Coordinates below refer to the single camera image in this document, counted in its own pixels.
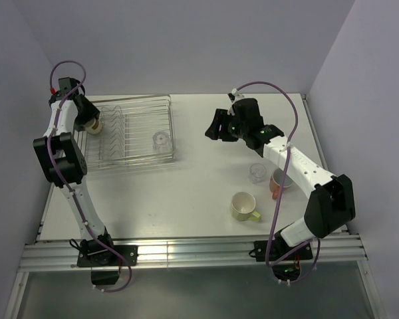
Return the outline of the large clear glass cup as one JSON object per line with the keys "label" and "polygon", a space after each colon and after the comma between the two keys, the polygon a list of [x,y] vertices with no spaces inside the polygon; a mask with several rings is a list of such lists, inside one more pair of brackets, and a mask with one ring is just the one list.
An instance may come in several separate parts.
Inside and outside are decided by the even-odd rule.
{"label": "large clear glass cup", "polygon": [[167,132],[159,131],[152,136],[153,150],[156,153],[167,153],[172,150],[172,141]]}

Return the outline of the pale yellow ceramic mug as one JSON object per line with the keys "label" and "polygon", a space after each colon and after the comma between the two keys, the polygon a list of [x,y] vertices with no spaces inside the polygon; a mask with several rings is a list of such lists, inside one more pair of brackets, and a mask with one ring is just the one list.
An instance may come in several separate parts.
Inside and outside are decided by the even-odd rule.
{"label": "pale yellow ceramic mug", "polygon": [[248,192],[239,192],[233,195],[229,211],[237,221],[260,222],[261,215],[256,211],[256,200]]}

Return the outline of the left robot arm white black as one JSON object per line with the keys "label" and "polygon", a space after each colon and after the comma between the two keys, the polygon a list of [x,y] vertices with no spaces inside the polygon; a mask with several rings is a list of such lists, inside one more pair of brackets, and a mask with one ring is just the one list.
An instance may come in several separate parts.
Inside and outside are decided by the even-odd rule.
{"label": "left robot arm white black", "polygon": [[88,193],[87,163],[74,138],[75,132],[101,133],[100,111],[75,78],[59,79],[59,89],[51,93],[51,119],[43,137],[33,141],[34,151],[47,181],[65,196],[80,229],[81,240],[69,241],[78,251],[77,265],[108,266],[116,259],[116,248]]}

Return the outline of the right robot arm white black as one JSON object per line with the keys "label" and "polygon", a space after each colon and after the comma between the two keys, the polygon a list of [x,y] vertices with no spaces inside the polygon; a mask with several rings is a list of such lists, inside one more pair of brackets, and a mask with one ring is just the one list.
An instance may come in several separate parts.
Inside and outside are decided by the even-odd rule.
{"label": "right robot arm white black", "polygon": [[218,108],[205,136],[236,142],[277,165],[308,199],[305,214],[272,236],[268,257],[289,259],[307,241],[323,239],[356,217],[352,181],[322,168],[292,146],[283,131],[265,124],[254,98],[236,100],[229,110]]}

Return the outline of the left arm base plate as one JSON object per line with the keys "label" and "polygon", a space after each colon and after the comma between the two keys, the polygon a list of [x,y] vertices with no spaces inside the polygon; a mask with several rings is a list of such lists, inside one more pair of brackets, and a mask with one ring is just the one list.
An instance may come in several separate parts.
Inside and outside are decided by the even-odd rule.
{"label": "left arm base plate", "polygon": [[[125,258],[127,264],[130,266],[135,266],[137,264],[138,258],[138,246],[137,245],[116,245],[114,250]],[[101,267],[101,266],[122,266],[126,263],[121,260],[118,256],[110,251],[105,250],[100,254],[100,258],[96,257],[82,257],[78,256],[77,267],[87,268],[87,267]]]}

